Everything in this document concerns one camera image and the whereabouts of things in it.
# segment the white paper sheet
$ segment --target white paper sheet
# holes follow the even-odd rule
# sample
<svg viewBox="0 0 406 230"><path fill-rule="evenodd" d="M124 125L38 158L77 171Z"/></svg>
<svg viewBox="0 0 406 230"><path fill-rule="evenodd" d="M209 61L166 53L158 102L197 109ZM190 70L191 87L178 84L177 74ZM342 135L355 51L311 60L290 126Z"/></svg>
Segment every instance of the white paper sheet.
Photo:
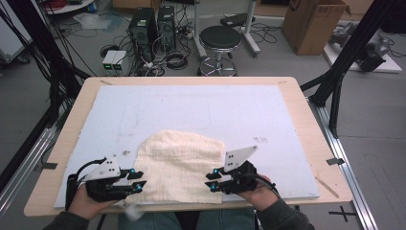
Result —
<svg viewBox="0 0 406 230"><path fill-rule="evenodd" d="M258 146L248 160L277 184L283 198L320 195L281 92L274 85L103 86L63 181L83 164L113 154L122 169L132 168L140 144L165 129L215 138L226 150ZM64 206L65 191L62 183L56 207ZM239 197L223 197L224 201L235 199Z"/></svg>

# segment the black stool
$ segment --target black stool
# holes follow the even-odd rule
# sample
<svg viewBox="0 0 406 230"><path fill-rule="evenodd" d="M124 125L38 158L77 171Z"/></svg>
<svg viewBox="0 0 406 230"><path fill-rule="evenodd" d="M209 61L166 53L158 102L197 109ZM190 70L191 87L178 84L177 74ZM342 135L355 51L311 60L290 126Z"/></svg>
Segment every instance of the black stool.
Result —
<svg viewBox="0 0 406 230"><path fill-rule="evenodd" d="M228 58L221 57L222 53L227 53L232 58L231 53L239 43L241 36L236 30L225 26L212 26L204 29L200 33L200 43L206 49L215 52L215 57L207 57L200 63L197 71L199 76L236 76L236 66Z"/></svg>

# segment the computer tower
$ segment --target computer tower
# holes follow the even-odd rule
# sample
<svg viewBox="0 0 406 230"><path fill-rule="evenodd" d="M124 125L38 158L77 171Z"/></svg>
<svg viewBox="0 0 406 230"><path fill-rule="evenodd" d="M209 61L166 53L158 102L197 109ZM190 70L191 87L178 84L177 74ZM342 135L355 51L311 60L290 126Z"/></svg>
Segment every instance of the computer tower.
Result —
<svg viewBox="0 0 406 230"><path fill-rule="evenodd" d="M173 6L161 6L158 11L158 32L161 51L176 49L176 31L174 20L175 9Z"/></svg>
<svg viewBox="0 0 406 230"><path fill-rule="evenodd" d="M143 58L154 60L158 48L158 31L153 8L137 8L128 30L133 44L137 45Z"/></svg>

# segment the wooden table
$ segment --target wooden table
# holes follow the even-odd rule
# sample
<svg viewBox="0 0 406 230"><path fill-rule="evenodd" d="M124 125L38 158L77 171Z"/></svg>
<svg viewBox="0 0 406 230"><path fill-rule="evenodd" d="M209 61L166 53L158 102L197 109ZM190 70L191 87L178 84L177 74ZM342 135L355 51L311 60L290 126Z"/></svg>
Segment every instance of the wooden table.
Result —
<svg viewBox="0 0 406 230"><path fill-rule="evenodd" d="M238 78L202 78L202 77L162 77L162 78L91 78L88 79L75 102L74 107L59 134L48 162L57 163L55 170L44 170L39 177L33 193L24 209L26 216L53 216L61 209L54 208L54 202L62 181L64 170L84 125L87 115L102 85L277 85L282 93L292 123L312 170L320 197L313 199L288 200L288 204L317 204L349 202L352 200L350 188L337 165L330 166L326 161L333 158L325 136L310 110L307 101L295 79L290 77L238 77ZM246 207L245 201L222 204L165 204L145 205L143 210L175 211L204 210ZM119 207L111 207L106 213L122 212Z"/></svg>

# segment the stool seat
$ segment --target stool seat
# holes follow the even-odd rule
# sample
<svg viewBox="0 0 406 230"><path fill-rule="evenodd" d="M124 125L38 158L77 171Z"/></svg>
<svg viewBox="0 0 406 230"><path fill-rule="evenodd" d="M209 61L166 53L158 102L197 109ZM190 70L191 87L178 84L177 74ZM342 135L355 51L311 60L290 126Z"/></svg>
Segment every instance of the stool seat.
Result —
<svg viewBox="0 0 406 230"><path fill-rule="evenodd" d="M200 33L200 42L209 49L233 49L241 42L241 36L232 28L212 26Z"/></svg>

